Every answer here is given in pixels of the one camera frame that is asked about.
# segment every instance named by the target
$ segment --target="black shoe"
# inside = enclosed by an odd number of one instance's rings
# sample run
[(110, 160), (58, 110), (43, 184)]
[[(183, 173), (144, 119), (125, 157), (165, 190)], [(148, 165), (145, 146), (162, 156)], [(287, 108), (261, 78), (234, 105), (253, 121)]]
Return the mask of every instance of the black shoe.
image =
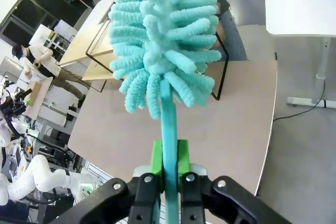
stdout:
[(84, 95), (84, 97), (82, 99), (78, 100), (77, 108), (80, 109), (82, 107), (85, 98), (86, 98), (86, 95)]

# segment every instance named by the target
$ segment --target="person wearing black cap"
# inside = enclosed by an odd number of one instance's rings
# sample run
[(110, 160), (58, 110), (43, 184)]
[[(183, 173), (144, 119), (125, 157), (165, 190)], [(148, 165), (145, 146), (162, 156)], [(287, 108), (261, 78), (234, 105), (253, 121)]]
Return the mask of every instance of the person wearing black cap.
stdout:
[(68, 72), (56, 64), (56, 59), (52, 57), (53, 53), (44, 46), (29, 46), (25, 48), (21, 45), (15, 45), (12, 48), (12, 55), (15, 56), (23, 64), (25, 68), (25, 76), (31, 79), (33, 74), (41, 79), (52, 77), (51, 84), (63, 88), (78, 98), (78, 108), (81, 108), (85, 95), (68, 81), (74, 81), (83, 85), (81, 77)]

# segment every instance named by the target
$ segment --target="black cap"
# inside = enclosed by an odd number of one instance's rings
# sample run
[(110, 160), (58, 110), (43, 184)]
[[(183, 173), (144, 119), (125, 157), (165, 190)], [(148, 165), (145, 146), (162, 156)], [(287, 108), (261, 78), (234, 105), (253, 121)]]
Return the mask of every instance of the black cap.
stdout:
[(15, 45), (12, 48), (12, 55), (15, 56), (16, 58), (20, 59), (22, 57), (22, 55), (23, 55), (22, 46)]

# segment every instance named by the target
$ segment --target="white shirt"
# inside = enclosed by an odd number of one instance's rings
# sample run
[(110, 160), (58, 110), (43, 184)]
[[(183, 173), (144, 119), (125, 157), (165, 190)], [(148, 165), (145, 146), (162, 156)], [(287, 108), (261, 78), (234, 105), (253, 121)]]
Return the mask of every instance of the white shirt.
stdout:
[[(35, 59), (41, 58), (41, 64), (54, 76), (57, 77), (59, 75), (61, 67), (57, 65), (58, 61), (52, 57), (53, 53), (51, 49), (44, 46), (29, 46), (28, 48)], [(46, 79), (26, 57), (20, 58), (19, 62), (24, 66), (25, 71), (31, 72), (41, 79)]]

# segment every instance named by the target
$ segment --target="cardboard box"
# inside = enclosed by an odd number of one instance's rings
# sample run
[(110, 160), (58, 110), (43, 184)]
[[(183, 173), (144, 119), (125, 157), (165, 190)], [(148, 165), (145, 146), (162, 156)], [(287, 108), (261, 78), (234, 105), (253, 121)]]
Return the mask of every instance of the cardboard box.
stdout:
[(32, 90), (32, 93), (26, 96), (25, 101), (27, 101), (29, 98), (32, 99), (32, 103), (29, 106), (33, 106), (34, 102), (36, 100), (36, 97), (38, 95), (38, 92), (41, 88), (42, 84), (36, 81), (31, 81), (28, 85), (28, 88)]

